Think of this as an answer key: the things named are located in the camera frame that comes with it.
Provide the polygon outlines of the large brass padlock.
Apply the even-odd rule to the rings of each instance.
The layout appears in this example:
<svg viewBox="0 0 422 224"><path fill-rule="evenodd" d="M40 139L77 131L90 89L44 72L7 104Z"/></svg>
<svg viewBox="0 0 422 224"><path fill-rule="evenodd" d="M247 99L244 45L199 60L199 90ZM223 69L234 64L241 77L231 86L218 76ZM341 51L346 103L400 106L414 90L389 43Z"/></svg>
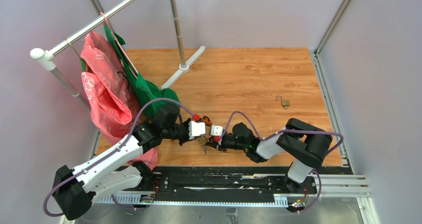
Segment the large brass padlock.
<svg viewBox="0 0 422 224"><path fill-rule="evenodd" d="M209 140L205 136L198 138L198 142L202 147L205 147L208 141Z"/></svg>

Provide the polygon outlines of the orange black Opel padlock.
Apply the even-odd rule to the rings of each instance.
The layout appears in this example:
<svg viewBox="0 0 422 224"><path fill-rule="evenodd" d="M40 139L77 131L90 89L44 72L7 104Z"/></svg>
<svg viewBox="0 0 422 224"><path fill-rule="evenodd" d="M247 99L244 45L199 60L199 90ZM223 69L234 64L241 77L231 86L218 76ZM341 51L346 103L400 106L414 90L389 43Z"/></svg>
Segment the orange black Opel padlock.
<svg viewBox="0 0 422 224"><path fill-rule="evenodd" d="M208 116L206 116L206 115L203 116L202 120L206 124L206 126L211 126L212 125L212 122L211 122L211 120L210 120L210 118Z"/></svg>

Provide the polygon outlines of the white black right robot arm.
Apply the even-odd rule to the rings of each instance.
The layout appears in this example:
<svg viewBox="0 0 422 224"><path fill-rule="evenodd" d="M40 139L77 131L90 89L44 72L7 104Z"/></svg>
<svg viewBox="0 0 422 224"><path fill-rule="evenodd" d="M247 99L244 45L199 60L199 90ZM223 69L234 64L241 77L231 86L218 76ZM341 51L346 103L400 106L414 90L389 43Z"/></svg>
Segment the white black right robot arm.
<svg viewBox="0 0 422 224"><path fill-rule="evenodd" d="M332 134L296 118L267 138L259 138L244 123L238 123L232 132L223 136L214 134L206 143L219 151L242 150L255 163L266 162L275 155L287 152L294 157L284 186L296 193L304 186L304 180L314 169L321 167L332 143Z"/></svg>

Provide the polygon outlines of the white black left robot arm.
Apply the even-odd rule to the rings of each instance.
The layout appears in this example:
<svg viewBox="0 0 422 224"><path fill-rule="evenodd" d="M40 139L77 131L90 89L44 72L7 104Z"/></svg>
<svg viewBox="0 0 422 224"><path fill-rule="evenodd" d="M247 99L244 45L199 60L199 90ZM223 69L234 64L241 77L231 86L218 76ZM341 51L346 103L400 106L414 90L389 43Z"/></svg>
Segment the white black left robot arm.
<svg viewBox="0 0 422 224"><path fill-rule="evenodd" d="M132 127L118 143L93 159L69 168L57 169L53 197L61 215L68 220L82 217L100 199L119 191L137 187L146 191L152 186L152 170L142 161L117 171L124 163L146 154L164 139L180 144L206 135L207 124L197 115L182 121L181 104L166 103L152 117Z"/></svg>

